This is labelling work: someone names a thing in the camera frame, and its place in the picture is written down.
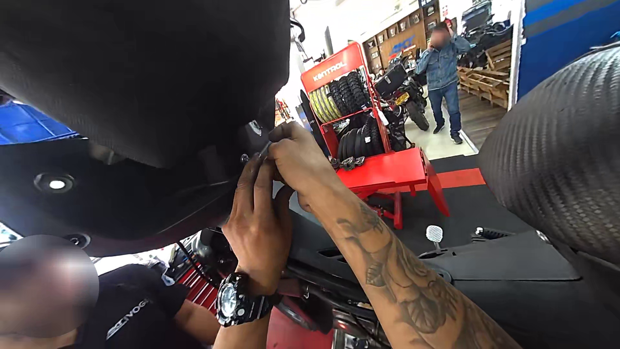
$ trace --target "tattooed forearm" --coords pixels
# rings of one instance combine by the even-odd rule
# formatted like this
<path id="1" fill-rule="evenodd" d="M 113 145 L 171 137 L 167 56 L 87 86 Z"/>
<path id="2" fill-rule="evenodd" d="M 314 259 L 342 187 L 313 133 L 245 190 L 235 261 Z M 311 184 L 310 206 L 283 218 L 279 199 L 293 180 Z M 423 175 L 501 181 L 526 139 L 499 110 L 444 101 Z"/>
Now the tattooed forearm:
<path id="1" fill-rule="evenodd" d="M 412 345 L 437 347 L 433 344 L 444 343 L 450 337 L 445 334 L 452 333 L 452 348 L 519 348 L 488 315 L 417 259 L 366 204 L 360 203 L 355 220 L 340 218 L 337 224 L 361 248 L 365 284 L 384 291 L 402 321 L 422 338 Z M 438 332 L 443 333 L 439 340 Z"/>

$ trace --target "hand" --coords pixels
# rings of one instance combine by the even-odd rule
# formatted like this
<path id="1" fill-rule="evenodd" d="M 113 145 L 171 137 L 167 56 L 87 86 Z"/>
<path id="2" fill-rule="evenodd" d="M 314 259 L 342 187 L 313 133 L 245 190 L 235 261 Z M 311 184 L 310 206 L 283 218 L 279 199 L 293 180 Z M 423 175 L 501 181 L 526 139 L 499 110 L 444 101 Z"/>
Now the hand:
<path id="1" fill-rule="evenodd" d="M 297 122 L 283 124 L 269 133 L 274 142 L 269 158 L 275 160 L 284 182 L 297 191 L 299 205 L 311 212 L 311 202 L 325 190 L 346 189 L 310 132 Z"/>
<path id="2" fill-rule="evenodd" d="M 250 276 L 250 292 L 271 295 L 291 248 L 288 201 L 293 190 L 284 186 L 273 197 L 273 160 L 260 164 L 258 154 L 241 173 L 231 216 L 222 227 L 239 264 L 237 271 Z"/>

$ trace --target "wristwatch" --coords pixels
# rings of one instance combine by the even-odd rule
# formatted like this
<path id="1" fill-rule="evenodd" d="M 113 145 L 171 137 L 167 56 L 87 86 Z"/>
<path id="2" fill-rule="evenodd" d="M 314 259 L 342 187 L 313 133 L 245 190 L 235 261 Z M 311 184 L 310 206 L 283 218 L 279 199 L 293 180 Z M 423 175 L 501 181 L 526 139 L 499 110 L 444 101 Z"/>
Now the wristwatch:
<path id="1" fill-rule="evenodd" d="M 241 325 L 265 317 L 282 299 L 279 294 L 251 296 L 248 294 L 249 276 L 232 273 L 219 285 L 216 307 L 218 322 L 223 327 Z"/>

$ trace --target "black t-shirt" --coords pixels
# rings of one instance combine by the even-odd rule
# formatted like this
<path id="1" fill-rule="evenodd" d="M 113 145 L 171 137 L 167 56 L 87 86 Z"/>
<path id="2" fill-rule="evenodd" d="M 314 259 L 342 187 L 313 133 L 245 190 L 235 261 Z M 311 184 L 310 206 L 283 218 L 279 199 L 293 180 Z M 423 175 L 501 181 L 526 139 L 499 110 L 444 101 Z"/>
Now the black t-shirt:
<path id="1" fill-rule="evenodd" d="M 154 270 L 126 265 L 99 276 L 99 298 L 78 328 L 75 349 L 203 348 L 180 330 L 174 316 L 188 289 L 166 286 Z"/>

